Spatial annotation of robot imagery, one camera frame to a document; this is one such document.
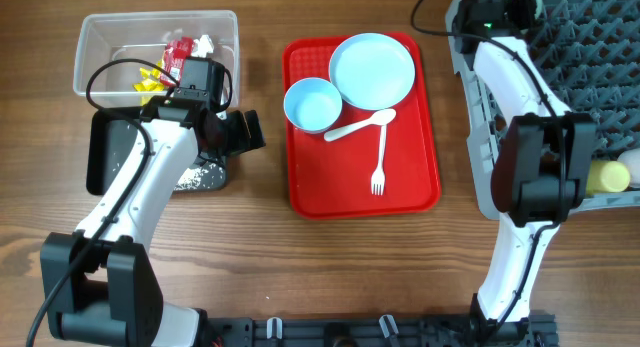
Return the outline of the white rice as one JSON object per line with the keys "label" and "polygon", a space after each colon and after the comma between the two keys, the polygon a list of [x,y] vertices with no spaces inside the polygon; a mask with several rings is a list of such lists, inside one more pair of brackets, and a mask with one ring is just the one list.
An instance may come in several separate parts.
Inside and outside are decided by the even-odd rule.
{"label": "white rice", "polygon": [[188,168],[180,177],[175,192],[215,191],[222,189],[227,182],[227,172],[213,163]]}

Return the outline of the white napkin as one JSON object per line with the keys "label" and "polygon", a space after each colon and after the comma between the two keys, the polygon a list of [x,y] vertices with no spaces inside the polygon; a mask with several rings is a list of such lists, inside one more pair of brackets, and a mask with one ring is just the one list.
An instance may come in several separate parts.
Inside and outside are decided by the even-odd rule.
{"label": "white napkin", "polygon": [[215,46],[210,36],[203,34],[199,39],[194,40],[191,56],[197,58],[206,58],[209,54],[212,54],[215,50]]}

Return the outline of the yellow snack wrapper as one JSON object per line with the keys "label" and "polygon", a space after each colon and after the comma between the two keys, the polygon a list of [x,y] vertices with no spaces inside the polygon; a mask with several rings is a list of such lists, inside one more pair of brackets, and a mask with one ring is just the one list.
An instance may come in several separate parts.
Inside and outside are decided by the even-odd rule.
{"label": "yellow snack wrapper", "polygon": [[159,60],[156,65],[157,68],[139,68],[141,81],[133,84],[136,92],[161,92],[171,86],[170,81],[161,72],[164,69],[164,62]]}

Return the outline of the red snack wrapper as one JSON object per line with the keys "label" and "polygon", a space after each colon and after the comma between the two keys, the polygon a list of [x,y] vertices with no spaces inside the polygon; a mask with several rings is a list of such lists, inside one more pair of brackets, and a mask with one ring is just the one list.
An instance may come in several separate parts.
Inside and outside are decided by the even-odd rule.
{"label": "red snack wrapper", "polygon": [[160,82],[163,85],[175,86],[174,80],[181,79],[184,63],[191,56],[194,46],[194,39],[190,37],[174,39],[166,45],[162,56],[162,69],[167,71],[172,78],[161,74]]}

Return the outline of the white plastic cup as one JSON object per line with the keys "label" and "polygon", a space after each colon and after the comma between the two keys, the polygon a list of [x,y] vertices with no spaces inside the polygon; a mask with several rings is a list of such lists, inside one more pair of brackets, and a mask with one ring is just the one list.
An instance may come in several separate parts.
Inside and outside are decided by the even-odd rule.
{"label": "white plastic cup", "polygon": [[640,186],[640,149],[635,148],[621,153],[617,159],[625,165],[630,174],[630,187],[638,189]]}

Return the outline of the yellow plastic cup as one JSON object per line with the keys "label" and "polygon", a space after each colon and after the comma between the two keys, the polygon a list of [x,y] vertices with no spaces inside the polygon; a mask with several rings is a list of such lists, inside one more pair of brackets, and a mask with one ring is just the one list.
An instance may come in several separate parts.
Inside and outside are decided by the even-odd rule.
{"label": "yellow plastic cup", "polygon": [[617,161],[591,162],[587,178],[586,193],[618,193],[625,191],[631,183],[628,168]]}

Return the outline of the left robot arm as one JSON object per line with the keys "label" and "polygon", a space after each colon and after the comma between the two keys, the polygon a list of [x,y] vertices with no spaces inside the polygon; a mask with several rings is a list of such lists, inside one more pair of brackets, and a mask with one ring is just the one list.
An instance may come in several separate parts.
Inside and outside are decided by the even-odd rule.
{"label": "left robot arm", "polygon": [[138,116],[88,102],[100,115],[125,121],[134,145],[100,203],[69,234],[52,232],[40,250],[45,299],[26,337],[41,324],[60,340],[103,346],[221,346],[202,309],[164,300],[148,250],[160,217],[184,172],[264,147],[255,111],[228,110],[227,67],[189,57],[181,75]]}

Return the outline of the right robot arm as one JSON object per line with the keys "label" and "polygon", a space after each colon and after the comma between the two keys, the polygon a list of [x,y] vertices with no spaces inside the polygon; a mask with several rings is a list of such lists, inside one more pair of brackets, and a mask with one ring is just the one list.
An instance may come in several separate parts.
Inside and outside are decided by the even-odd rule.
{"label": "right robot arm", "polygon": [[481,345],[525,339],[544,253],[586,195],[596,125],[558,99],[535,67],[523,36],[535,9],[535,0],[459,0],[452,22],[456,51],[508,127],[490,179],[498,237],[473,302]]}

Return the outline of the light blue bowl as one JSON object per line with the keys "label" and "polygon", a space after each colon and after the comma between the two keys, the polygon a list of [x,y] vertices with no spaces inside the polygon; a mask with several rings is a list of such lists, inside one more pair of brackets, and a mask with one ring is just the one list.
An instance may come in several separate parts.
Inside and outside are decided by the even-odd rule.
{"label": "light blue bowl", "polygon": [[343,99],[328,80],[309,77],[291,85],[284,96],[283,110],[287,120],[310,134],[327,131],[340,117]]}

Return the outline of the black plastic tray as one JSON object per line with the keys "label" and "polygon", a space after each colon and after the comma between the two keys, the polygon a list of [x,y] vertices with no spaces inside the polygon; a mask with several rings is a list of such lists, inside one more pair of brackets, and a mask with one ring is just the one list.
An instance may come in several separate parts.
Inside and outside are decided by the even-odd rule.
{"label": "black plastic tray", "polygon": [[[92,118],[88,155],[86,189],[96,196],[103,195],[123,167],[137,138],[137,129],[128,122],[102,112]],[[197,159],[189,168],[203,166]]]}

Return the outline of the light blue plate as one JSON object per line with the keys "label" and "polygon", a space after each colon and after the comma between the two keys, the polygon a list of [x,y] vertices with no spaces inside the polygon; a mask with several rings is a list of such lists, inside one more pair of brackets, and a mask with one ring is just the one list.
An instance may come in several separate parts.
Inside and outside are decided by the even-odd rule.
{"label": "light blue plate", "polygon": [[353,107],[378,111],[400,103],[413,88],[416,67],[408,49],[379,33],[340,43],[331,55],[329,80]]}

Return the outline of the white plastic spoon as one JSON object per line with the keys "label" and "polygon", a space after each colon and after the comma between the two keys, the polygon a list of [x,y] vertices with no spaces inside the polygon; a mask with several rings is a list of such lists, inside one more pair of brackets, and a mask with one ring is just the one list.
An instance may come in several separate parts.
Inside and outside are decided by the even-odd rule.
{"label": "white plastic spoon", "polygon": [[397,112],[392,108],[378,110],[365,120],[326,132],[324,134],[324,140],[326,142],[333,142],[370,125],[385,126],[396,117],[396,114]]}

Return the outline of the white plastic fork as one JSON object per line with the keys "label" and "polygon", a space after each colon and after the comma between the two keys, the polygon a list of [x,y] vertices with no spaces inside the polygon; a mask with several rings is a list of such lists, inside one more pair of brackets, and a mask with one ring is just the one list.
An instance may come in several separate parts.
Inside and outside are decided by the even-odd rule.
{"label": "white plastic fork", "polygon": [[383,125],[380,131],[380,140],[378,148],[377,166],[371,176],[371,192],[375,196],[381,196],[384,194],[385,187],[385,173],[384,173],[384,155],[386,149],[387,139],[387,126]]}

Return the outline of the clear plastic bin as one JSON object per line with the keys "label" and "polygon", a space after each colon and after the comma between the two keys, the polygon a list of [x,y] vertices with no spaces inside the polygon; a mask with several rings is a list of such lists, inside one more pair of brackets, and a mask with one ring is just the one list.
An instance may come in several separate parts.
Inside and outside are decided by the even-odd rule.
{"label": "clear plastic bin", "polygon": [[212,39],[209,57],[232,74],[232,103],[240,98],[240,41],[238,19],[231,10],[187,10],[92,14],[82,24],[76,49],[73,90],[86,96],[93,73],[106,63],[126,58],[156,63],[165,46],[181,37]]}

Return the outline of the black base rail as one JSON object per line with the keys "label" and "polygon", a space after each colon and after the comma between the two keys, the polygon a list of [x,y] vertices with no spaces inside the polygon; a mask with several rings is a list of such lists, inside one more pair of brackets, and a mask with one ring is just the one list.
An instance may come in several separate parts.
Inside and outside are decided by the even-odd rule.
{"label": "black base rail", "polygon": [[560,345],[555,317],[532,315],[504,324],[490,339],[487,330],[468,315],[431,315],[397,319],[283,320],[272,317],[212,318],[214,346],[318,347],[318,346],[526,346]]}

